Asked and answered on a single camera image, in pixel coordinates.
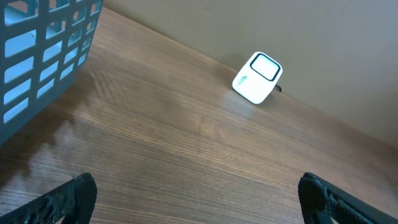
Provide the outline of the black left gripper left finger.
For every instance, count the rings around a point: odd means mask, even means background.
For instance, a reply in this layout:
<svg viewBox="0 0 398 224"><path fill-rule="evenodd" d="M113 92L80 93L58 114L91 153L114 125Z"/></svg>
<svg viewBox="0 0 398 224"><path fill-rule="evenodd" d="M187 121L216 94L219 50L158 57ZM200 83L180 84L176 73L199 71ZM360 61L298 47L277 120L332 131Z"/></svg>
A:
<svg viewBox="0 0 398 224"><path fill-rule="evenodd" d="M96 196L94 178L84 173L1 216L1 223L89 223Z"/></svg>

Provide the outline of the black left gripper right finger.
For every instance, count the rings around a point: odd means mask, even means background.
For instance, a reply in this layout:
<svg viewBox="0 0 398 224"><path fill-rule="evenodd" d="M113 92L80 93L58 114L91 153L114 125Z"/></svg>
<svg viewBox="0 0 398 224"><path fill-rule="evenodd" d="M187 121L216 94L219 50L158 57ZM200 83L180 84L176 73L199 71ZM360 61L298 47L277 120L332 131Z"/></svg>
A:
<svg viewBox="0 0 398 224"><path fill-rule="evenodd" d="M305 224L397 224L397 219L368 205L319 176L306 172L298 183Z"/></svg>

